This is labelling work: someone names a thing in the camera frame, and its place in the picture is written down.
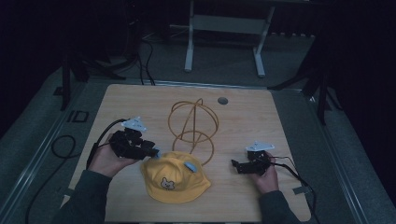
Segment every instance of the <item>bear face patch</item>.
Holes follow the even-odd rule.
[[[173,181],[168,181],[168,180],[166,179],[166,177],[164,177],[164,178],[163,178],[163,182],[161,182],[161,186],[162,186],[164,189],[174,189],[174,188],[175,188],[175,182],[173,182]]]

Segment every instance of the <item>gold wire sculpture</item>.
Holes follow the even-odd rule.
[[[174,115],[175,111],[177,111],[178,109],[180,109],[181,107],[185,107],[185,106],[190,106],[190,112],[187,115],[187,118],[184,122],[183,128],[181,130],[181,133],[176,133],[176,131],[174,129],[172,129],[172,125],[171,125],[171,117]],[[196,128],[196,120],[197,120],[197,108],[201,108],[203,109],[209,116],[210,118],[212,118],[212,120],[214,121],[215,124],[215,129],[213,131],[213,133],[211,134],[206,134],[202,131],[197,130]],[[188,128],[188,123],[189,120],[192,119],[192,130],[186,130]],[[168,117],[168,127],[169,130],[171,131],[171,133],[175,136],[175,141],[172,145],[172,150],[175,150],[175,144],[177,140],[181,140],[183,142],[187,142],[187,143],[192,143],[192,148],[190,151],[190,154],[192,154],[192,152],[195,150],[196,146],[198,143],[202,143],[204,141],[209,141],[211,146],[212,146],[212,151],[211,151],[211,155],[209,157],[209,159],[207,161],[205,161],[204,163],[202,163],[202,165],[207,164],[208,162],[210,162],[210,160],[212,160],[212,157],[215,153],[215,146],[213,144],[212,141],[212,137],[216,134],[216,132],[219,129],[219,118],[216,115],[216,113],[209,108],[208,106],[204,105],[204,100],[202,98],[198,99],[195,103],[194,102],[190,102],[190,101],[180,101],[175,103],[172,106],[171,109],[171,113],[169,114]],[[184,136],[187,133],[192,133],[192,139],[186,139]]]

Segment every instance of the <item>metal stand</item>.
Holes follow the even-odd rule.
[[[278,85],[267,87],[267,90],[280,91],[293,83],[303,80],[304,78],[308,78],[308,81],[303,87],[303,94],[305,96],[313,96],[317,89],[320,88],[317,114],[320,122],[323,125],[326,125],[324,120],[324,111],[333,56],[328,53],[328,49],[323,48],[323,46],[326,45],[324,45],[320,40],[320,38],[317,38],[314,41],[295,77]]]
[[[274,15],[275,7],[271,7],[266,20],[217,17],[194,14],[194,0],[190,0],[190,26],[189,45],[187,46],[186,63],[184,70],[192,71],[192,56],[194,53],[193,32],[194,30],[207,30],[218,32],[230,32],[250,35],[260,35],[261,39],[257,47],[253,48],[253,56],[256,62],[257,74],[264,77],[262,64],[262,46],[268,34],[268,28]]]
[[[104,74],[107,77],[117,80],[125,80],[126,77],[120,77],[117,74],[113,73],[110,69],[102,66],[95,60],[92,60],[82,54],[78,54],[75,52],[71,52],[71,50],[67,50],[67,53],[64,54],[62,61],[62,77],[63,77],[63,86],[62,86],[62,107],[61,110],[65,110],[67,105],[70,102],[71,95],[71,86],[70,86],[70,70],[73,71],[77,81],[86,82],[89,79],[89,74],[86,69],[86,64],[90,67],[98,70],[100,73]]]

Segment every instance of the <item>black wire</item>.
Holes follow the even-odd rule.
[[[294,162],[291,160],[290,157],[272,157],[275,159],[288,159],[290,161],[290,163],[293,165],[294,169],[297,170],[296,165],[294,164]]]
[[[97,145],[99,145],[99,143],[102,141],[103,137],[105,136],[105,134],[108,132],[108,130],[110,130],[114,125],[124,122],[127,119],[117,119],[116,121],[112,122],[110,125],[107,126],[107,128],[105,128],[105,130],[102,132],[102,134],[99,136],[98,141],[96,142]]]
[[[135,57],[132,56],[132,55],[128,55],[128,56],[124,56],[124,57],[125,57],[125,59],[126,59],[125,62],[113,64],[113,65],[107,66],[106,68],[108,68],[108,69],[110,69],[111,71],[114,72],[114,71],[117,71],[117,70],[119,70],[119,69],[121,69],[121,68],[125,68],[125,67],[128,66],[128,65],[129,65],[129,68],[133,67],[133,66],[134,66],[133,63],[136,63],[136,59],[137,59],[137,58],[135,58]]]
[[[67,154],[67,156],[62,156],[59,155],[56,151],[55,151],[55,143],[58,142],[58,140],[60,140],[61,138],[70,138],[73,141],[73,146],[71,147],[69,153]],[[73,155],[74,150],[76,149],[76,139],[72,136],[72,135],[62,135],[59,136],[57,138],[55,138],[55,140],[53,140],[52,144],[51,144],[51,151],[52,153],[61,159],[64,159],[61,164],[58,165],[58,167],[52,172],[52,174],[50,174],[50,176],[46,179],[46,181],[44,181],[44,183],[41,185],[41,187],[38,189],[38,191],[35,193],[35,195],[33,196],[32,201],[30,201],[29,206],[27,207],[26,210],[26,214],[25,214],[25,223],[29,224],[29,215],[30,215],[30,211],[32,209],[33,203],[35,202],[35,199],[38,197],[38,195],[40,194],[41,190],[48,184],[48,182],[53,178],[53,176],[62,168],[62,166],[67,162],[67,160],[78,157],[81,153],[75,154]]]
[[[309,210],[311,211],[312,216],[314,216],[314,218],[317,221],[317,223],[320,224],[319,219],[318,219],[317,214],[316,214],[317,194],[312,189],[312,187],[308,183],[306,183],[306,181],[303,180],[297,173],[295,173],[293,170],[291,170],[291,168],[288,165],[280,164],[280,163],[276,163],[276,162],[271,162],[271,164],[286,168],[294,177],[296,177],[298,180],[300,180],[303,183],[304,186],[309,188],[310,192],[312,193],[313,202],[312,202],[312,206],[308,203],[308,207],[309,207]]]
[[[142,42],[149,45],[150,53],[148,55],[148,59],[146,60],[146,65],[143,65],[142,59],[140,57],[140,54],[137,54],[137,60],[139,61],[139,64],[140,64],[140,66],[139,66],[139,68],[140,68],[140,81],[141,81],[142,85],[144,85],[143,71],[145,71],[147,76],[148,76],[148,80],[149,80],[150,84],[152,86],[155,86],[155,81],[154,81],[154,79],[152,78],[152,76],[151,76],[151,74],[149,72],[149,60],[151,59],[151,55],[152,55],[152,52],[153,52],[153,47],[148,41],[146,41],[144,39],[142,39]]]
[[[99,147],[104,147],[106,145],[110,145],[110,143],[104,143],[104,144],[100,145]]]

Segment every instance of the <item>person's hand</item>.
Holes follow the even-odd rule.
[[[273,156],[266,152],[271,158],[271,162],[275,163],[276,160]],[[277,182],[277,173],[274,165],[270,165],[267,171],[263,175],[250,174],[250,178],[255,183],[257,189],[261,194],[265,194],[271,191],[279,190],[279,185]]]
[[[108,143],[111,135],[112,134],[108,135],[105,145],[97,148],[90,167],[88,167],[88,170],[106,175],[108,177],[114,177],[124,167],[137,162],[137,160],[117,157],[116,153],[114,153],[113,149],[111,149],[111,146]]]

